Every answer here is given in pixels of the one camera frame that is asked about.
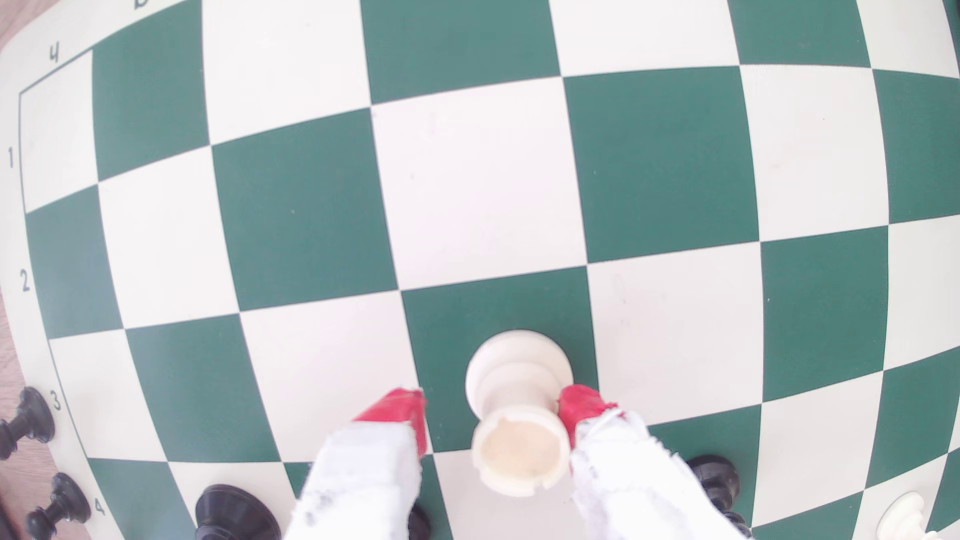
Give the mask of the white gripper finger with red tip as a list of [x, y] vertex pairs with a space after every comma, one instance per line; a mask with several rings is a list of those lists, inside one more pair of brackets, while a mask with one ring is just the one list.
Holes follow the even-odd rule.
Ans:
[[390, 390], [326, 438], [284, 539], [410, 538], [426, 449], [423, 390]]
[[564, 387], [572, 500], [589, 539], [743, 539], [678, 454], [634, 411], [583, 384]]

